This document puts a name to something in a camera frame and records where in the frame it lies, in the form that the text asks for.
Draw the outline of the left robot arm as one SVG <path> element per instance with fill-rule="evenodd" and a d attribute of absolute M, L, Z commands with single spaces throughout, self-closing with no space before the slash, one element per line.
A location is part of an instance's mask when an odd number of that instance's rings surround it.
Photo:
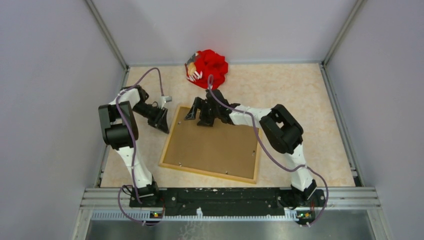
<path fill-rule="evenodd" d="M 124 87 L 113 101 L 98 107 L 98 114 L 105 144 L 118 153 L 130 173 L 131 196 L 139 204 L 154 207 L 160 202 L 161 194 L 140 153 L 134 114 L 146 118 L 149 126 L 165 134 L 169 133 L 169 125 L 168 109 L 158 103 L 146 103 L 148 98 L 148 93 L 139 85 Z"/>

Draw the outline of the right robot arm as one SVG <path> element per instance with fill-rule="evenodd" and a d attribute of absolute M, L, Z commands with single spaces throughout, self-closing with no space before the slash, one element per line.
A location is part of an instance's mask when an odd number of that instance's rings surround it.
<path fill-rule="evenodd" d="M 249 126 L 262 130 L 270 146 L 286 158 L 283 169 L 290 173 L 293 200 L 307 206 L 314 198 L 317 183 L 307 168 L 303 149 L 304 130 L 281 104 L 271 108 L 255 108 L 229 103 L 218 89 L 207 90 L 205 98 L 196 97 L 185 120 L 198 118 L 198 126 L 213 127 L 216 119 L 233 126 Z"/>

